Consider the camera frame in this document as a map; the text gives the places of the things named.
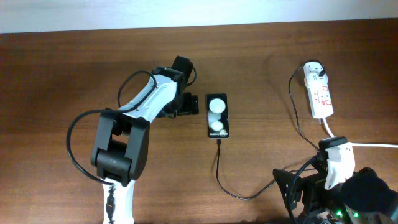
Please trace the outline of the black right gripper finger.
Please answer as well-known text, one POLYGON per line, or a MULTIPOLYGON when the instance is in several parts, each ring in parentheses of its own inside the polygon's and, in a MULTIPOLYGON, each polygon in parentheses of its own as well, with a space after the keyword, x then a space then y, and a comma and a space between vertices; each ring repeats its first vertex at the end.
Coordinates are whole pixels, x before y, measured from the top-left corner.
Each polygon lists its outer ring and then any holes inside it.
MULTIPOLYGON (((297 173, 296 170, 286 171, 282 169, 273 169, 272 171, 275 181, 280 188, 280 192, 282 194, 282 198, 286 208, 288 205, 287 201, 288 189, 291 184, 291 180, 295 177, 296 173, 297 173)), ((292 210, 296 209, 297 203, 301 201, 302 192, 303 192, 303 181, 299 177, 293 186, 292 196, 290 197, 290 207, 292 210)))
POLYGON ((326 149, 339 146, 341 144, 347 143, 348 140, 344 136, 335 136, 335 137, 329 137, 326 139, 322 139, 319 143, 319 153, 318 153, 318 159, 320 161, 326 161, 328 159, 328 153, 326 152, 326 149))

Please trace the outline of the black smartphone with lit screen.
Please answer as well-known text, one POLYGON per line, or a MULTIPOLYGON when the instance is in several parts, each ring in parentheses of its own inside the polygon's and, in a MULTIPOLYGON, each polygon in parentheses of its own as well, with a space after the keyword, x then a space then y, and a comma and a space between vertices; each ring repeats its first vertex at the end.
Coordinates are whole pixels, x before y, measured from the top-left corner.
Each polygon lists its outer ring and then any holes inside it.
POLYGON ((208 113, 208 137, 210 139, 228 139, 230 130, 227 94, 207 94, 206 110, 208 113))

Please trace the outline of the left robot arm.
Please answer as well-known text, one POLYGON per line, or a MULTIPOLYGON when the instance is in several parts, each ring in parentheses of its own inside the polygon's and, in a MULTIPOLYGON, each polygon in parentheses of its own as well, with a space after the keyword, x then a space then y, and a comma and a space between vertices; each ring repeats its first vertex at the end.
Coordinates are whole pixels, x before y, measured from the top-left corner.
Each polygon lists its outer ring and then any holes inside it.
POLYGON ((146 165, 150 124, 199 113, 198 97, 185 92, 195 73, 193 63, 178 56, 171 67, 149 72, 147 85, 129 103, 100 114, 90 162, 103 181, 104 223, 134 223, 134 184, 146 165))

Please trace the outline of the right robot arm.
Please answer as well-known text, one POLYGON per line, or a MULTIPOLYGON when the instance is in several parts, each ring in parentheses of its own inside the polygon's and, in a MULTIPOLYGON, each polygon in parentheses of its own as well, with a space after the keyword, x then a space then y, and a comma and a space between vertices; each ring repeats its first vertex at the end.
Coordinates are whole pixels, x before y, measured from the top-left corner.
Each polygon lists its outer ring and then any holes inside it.
POLYGON ((299 170, 274 169, 293 223, 397 223, 397 192, 370 167, 355 171, 353 144, 321 140, 299 170))

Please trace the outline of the white USB charger plug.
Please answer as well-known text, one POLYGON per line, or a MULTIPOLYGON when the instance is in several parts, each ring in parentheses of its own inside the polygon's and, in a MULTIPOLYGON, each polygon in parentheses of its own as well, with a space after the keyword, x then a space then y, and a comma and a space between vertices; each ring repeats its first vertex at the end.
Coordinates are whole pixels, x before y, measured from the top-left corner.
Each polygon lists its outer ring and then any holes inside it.
POLYGON ((328 76, 323 65, 319 62, 307 62, 304 67, 304 82, 307 88, 326 85, 328 76))

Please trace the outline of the white power strip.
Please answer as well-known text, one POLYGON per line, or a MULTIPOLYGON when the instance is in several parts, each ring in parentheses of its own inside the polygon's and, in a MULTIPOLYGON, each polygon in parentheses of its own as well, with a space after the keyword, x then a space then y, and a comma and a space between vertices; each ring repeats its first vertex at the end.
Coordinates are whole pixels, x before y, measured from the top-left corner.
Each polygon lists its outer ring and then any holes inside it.
POLYGON ((328 84, 307 88, 307 92, 314 118, 327 118, 334 113, 328 84))

